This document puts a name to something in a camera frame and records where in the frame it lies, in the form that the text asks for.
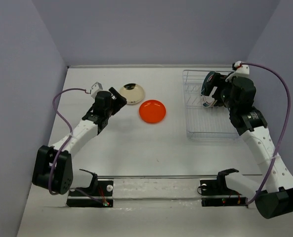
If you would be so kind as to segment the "cream plate black brush mark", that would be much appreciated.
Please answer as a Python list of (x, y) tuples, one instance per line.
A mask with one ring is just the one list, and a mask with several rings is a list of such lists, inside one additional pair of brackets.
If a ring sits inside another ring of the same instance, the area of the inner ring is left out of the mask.
[(143, 87), (136, 83), (125, 84), (120, 88), (119, 94), (126, 99), (128, 105), (138, 104), (145, 97)]

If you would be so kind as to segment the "orange plate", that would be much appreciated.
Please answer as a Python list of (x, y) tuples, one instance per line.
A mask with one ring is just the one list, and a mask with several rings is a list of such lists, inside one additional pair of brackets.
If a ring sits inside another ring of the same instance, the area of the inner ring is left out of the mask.
[(139, 116), (146, 123), (159, 123), (166, 116), (166, 107), (158, 100), (147, 100), (139, 107)]

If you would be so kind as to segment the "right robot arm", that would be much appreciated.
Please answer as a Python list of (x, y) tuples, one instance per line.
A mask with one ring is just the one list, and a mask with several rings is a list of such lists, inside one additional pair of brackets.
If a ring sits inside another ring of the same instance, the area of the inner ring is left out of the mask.
[(253, 106), (256, 94), (253, 81), (211, 72), (202, 92), (228, 109), (231, 124), (248, 145), (263, 175), (262, 183), (258, 184), (236, 169), (223, 170), (218, 173), (216, 189), (222, 194), (234, 190), (244, 195), (248, 199), (246, 204), (255, 203), (266, 219), (293, 212), (293, 176), (272, 142), (267, 121)]

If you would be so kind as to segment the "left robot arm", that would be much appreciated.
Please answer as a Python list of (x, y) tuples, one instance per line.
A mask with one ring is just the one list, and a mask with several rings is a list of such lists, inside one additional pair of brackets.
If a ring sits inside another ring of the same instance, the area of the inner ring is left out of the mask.
[(32, 183), (47, 189), (51, 195), (63, 195), (69, 190), (79, 188), (73, 180), (72, 159), (90, 140), (103, 131), (108, 125), (109, 118), (127, 104), (126, 98), (113, 87), (103, 90), (98, 82), (89, 90), (78, 90), (94, 99), (89, 110), (76, 127), (72, 127), (67, 119), (56, 111), (56, 114), (66, 122), (69, 133), (50, 146), (42, 145), (37, 151)]

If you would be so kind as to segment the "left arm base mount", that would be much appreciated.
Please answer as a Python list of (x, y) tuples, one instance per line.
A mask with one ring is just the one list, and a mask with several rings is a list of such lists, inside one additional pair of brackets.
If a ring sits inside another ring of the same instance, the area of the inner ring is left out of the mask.
[(94, 191), (85, 191), (83, 188), (68, 192), (66, 205), (80, 208), (112, 208), (114, 206), (114, 180), (98, 179)]

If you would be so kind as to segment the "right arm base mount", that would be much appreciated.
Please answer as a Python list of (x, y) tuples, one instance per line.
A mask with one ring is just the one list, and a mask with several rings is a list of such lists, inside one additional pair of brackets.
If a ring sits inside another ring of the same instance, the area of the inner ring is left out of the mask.
[(214, 179), (201, 180), (197, 188), (202, 207), (245, 206), (247, 198), (237, 191), (221, 188)]

